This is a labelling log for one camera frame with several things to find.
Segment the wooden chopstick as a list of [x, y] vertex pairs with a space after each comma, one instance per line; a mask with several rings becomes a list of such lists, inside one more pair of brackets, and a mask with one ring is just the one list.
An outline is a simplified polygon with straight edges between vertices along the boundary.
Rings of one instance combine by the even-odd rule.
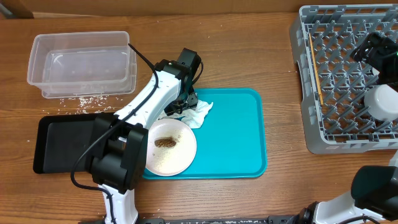
[[315, 51], [314, 51], [311, 33], [308, 33], [308, 41], [310, 43], [313, 70], [314, 70], [315, 81], [317, 84], [317, 93], [318, 93], [318, 97], [319, 97], [319, 102], [320, 102], [320, 105], [323, 106], [324, 102], [323, 102], [322, 88], [320, 86], [320, 80], [319, 80], [319, 75], [318, 75], [318, 70], [317, 70], [317, 61], [315, 60]]

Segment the grey shallow bowl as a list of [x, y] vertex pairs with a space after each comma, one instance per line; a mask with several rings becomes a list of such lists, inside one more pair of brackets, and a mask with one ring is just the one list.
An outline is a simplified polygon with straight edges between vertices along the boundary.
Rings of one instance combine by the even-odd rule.
[[369, 114], [380, 121], [397, 119], [397, 92], [389, 85], [379, 85], [368, 90], [364, 96], [364, 105]]

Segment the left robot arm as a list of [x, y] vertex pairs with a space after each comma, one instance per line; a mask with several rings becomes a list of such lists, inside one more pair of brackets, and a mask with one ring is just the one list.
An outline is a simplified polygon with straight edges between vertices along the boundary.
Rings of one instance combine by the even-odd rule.
[[195, 51], [183, 49], [177, 60], [150, 68], [151, 80], [127, 106], [94, 121], [85, 169], [104, 195], [104, 223], [137, 223], [134, 188], [145, 170], [150, 127], [161, 112], [180, 114], [198, 103], [193, 84], [203, 63]]

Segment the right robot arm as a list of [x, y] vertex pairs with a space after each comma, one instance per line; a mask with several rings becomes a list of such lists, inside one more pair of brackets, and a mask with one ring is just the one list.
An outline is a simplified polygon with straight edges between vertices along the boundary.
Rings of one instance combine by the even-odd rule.
[[[376, 135], [387, 134], [397, 137], [397, 91], [391, 87], [386, 75], [397, 74], [397, 43], [388, 37], [373, 32], [356, 47], [350, 57], [356, 62], [366, 62], [378, 72], [379, 84], [368, 90], [360, 90], [354, 84], [349, 90], [340, 91], [336, 103], [343, 103], [355, 94], [344, 111], [330, 105], [321, 122], [328, 122], [327, 134], [338, 131], [346, 134], [350, 151], [362, 149], [359, 137], [365, 129], [379, 123], [373, 133], [368, 134], [371, 142], [381, 142]], [[357, 171], [351, 190], [327, 202], [314, 202], [304, 208], [289, 223], [379, 223], [381, 220], [397, 219], [397, 158], [388, 166], [363, 166]]]

